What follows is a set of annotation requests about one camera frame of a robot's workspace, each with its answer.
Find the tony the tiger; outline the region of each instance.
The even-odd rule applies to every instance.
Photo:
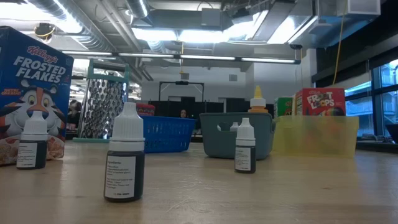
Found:
[[[57,87],[52,85],[48,90],[30,86],[27,80],[22,80],[21,85],[24,87],[24,95],[0,109],[0,139],[20,135],[25,121],[32,116],[33,111],[41,111],[49,135],[63,140],[66,118],[52,98],[57,93]]]

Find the gray plastic bin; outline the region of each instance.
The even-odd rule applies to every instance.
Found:
[[[234,159],[236,132],[229,127],[249,118],[256,138],[256,158],[265,159],[272,149],[275,122],[269,113],[203,113],[200,115],[203,147],[209,157]]]

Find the white bottle cap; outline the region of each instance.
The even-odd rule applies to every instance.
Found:
[[[25,121],[22,134],[47,135],[47,122],[43,119],[43,112],[33,111],[32,116]]]
[[[135,103],[124,103],[115,117],[111,141],[144,141],[144,121],[137,114]]]
[[[234,122],[233,124],[232,124],[232,126],[230,127],[230,131],[237,131],[238,130],[238,127],[239,127],[239,124],[238,124],[238,122]]]
[[[242,119],[242,124],[238,127],[236,140],[256,140],[254,128],[250,125],[249,118]]]

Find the person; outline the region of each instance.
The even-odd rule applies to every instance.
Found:
[[[187,111],[182,109],[180,112],[180,118],[187,118]]]
[[[75,130],[79,126],[81,103],[77,100],[71,100],[69,103],[67,129]]]

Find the white wall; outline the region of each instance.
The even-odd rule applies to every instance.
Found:
[[[317,72],[317,52],[308,49],[306,53],[300,65],[254,63],[246,72],[246,99],[253,98],[256,85],[261,87],[267,103],[313,87],[311,76]]]
[[[166,69],[147,67],[147,71],[154,78],[153,82],[142,84],[142,100],[159,100],[159,81],[175,82],[180,80],[180,68],[169,67]],[[185,73],[190,74],[189,82],[205,83],[205,100],[218,102],[219,98],[244,98],[245,97],[245,73],[238,68],[207,68],[187,67]],[[238,75],[236,82],[229,81],[229,74]],[[200,91],[201,85],[195,85]],[[162,85],[161,99],[168,100],[169,96],[193,96],[196,101],[202,101],[201,92],[193,85]]]
[[[254,63],[246,71],[245,99],[250,100],[254,96]]]
[[[308,49],[300,65],[254,63],[246,73],[238,68],[187,67],[183,71],[190,74],[189,82],[205,83],[205,100],[219,102],[220,98],[245,98],[254,96],[254,89],[259,85],[267,103],[274,103],[277,97],[291,96],[302,88],[311,88],[311,76],[317,72],[317,55],[315,49]],[[142,84],[142,100],[159,100],[159,81],[175,82],[180,80],[180,68],[147,67],[154,82]],[[229,74],[238,75],[237,82],[229,81]],[[201,101],[201,93],[193,86],[169,85],[162,91],[161,100],[169,96],[194,96]]]
[[[297,65],[284,65],[272,63],[254,64],[254,85],[259,85],[262,96],[267,103],[274,103],[280,96],[290,96],[296,93],[299,88],[296,85]]]

